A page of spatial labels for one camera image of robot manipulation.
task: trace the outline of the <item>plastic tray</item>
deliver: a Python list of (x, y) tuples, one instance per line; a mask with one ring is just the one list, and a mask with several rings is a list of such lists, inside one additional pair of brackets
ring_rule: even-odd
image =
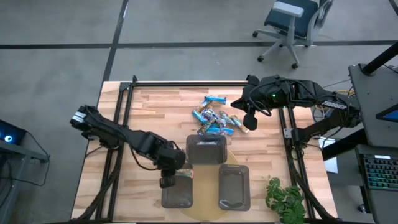
[(187, 161), (191, 164), (222, 164), (227, 159), (225, 136), (190, 135)]
[(222, 210), (249, 210), (249, 168), (242, 165), (221, 165), (220, 192), (218, 195), (218, 206)]
[[(192, 169), (191, 164), (184, 164), (182, 169)], [(175, 185), (162, 189), (164, 208), (190, 208), (193, 204), (193, 180), (189, 177), (175, 176)]]

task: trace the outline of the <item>chair armrest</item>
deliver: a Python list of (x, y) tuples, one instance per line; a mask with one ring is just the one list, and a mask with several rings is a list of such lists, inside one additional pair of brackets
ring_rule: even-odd
[(294, 17), (301, 17), (304, 13), (303, 8), (292, 6), (290, 4), (286, 4), (283, 2), (275, 2), (274, 7), (272, 7), (272, 10)]

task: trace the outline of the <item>chair backrest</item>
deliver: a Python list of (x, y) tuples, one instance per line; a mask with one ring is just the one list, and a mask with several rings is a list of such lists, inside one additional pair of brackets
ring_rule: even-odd
[(319, 0), (319, 8), (316, 13), (312, 16), (310, 24), (308, 25), (307, 31), (307, 42), (312, 44), (316, 36), (318, 36), (319, 30), (323, 27), (326, 16), (329, 13), (334, 0)]

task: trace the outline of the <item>office chair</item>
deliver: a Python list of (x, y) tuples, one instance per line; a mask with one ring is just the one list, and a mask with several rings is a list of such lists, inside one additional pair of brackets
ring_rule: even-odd
[(320, 7), (318, 7), (318, 3), (311, 0), (277, 0), (264, 22), (264, 26), (270, 25), (276, 32), (257, 29), (253, 32), (253, 37), (257, 37), (260, 33), (275, 37), (278, 41), (259, 56), (257, 61), (262, 62), (264, 57), (278, 46), (286, 46), (296, 62), (292, 68), (298, 68), (300, 61), (293, 45), (303, 44), (306, 47), (312, 45), (325, 23), (333, 1), (319, 0)]

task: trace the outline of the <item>floor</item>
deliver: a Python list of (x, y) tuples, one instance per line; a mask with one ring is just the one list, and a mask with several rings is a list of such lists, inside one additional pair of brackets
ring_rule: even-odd
[[(70, 218), (87, 141), (68, 122), (80, 105), (97, 103), (103, 81), (278, 73), (326, 86), (398, 39), (393, 1), (335, 0), (316, 46), (295, 47), (302, 64), (292, 70), (286, 49), (256, 61), (273, 40), (251, 34), (274, 0), (1, 0), (0, 119), (29, 130), (52, 161), (43, 187), (23, 185), (12, 223)], [(32, 170), (27, 178), (40, 182), (45, 167)], [(372, 222), (356, 210), (359, 188), (331, 185), (340, 218)]]

